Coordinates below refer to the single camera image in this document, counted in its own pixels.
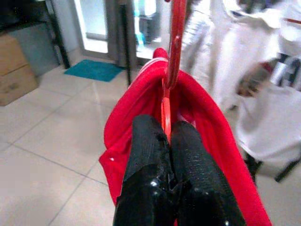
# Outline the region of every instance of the red cloth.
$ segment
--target red cloth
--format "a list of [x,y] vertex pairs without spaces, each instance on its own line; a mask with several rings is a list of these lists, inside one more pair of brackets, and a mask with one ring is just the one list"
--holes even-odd
[[[159,49],[154,56],[167,55]],[[166,68],[167,60],[164,58],[148,62],[118,101],[106,123],[104,143],[107,150],[99,161],[115,204],[130,154],[133,118],[148,114],[161,120],[162,78]],[[225,174],[247,225],[271,225],[231,129],[206,91],[190,75],[179,71],[176,87],[170,92],[170,104],[172,123],[177,121],[178,113],[190,121],[194,119],[203,144]]]

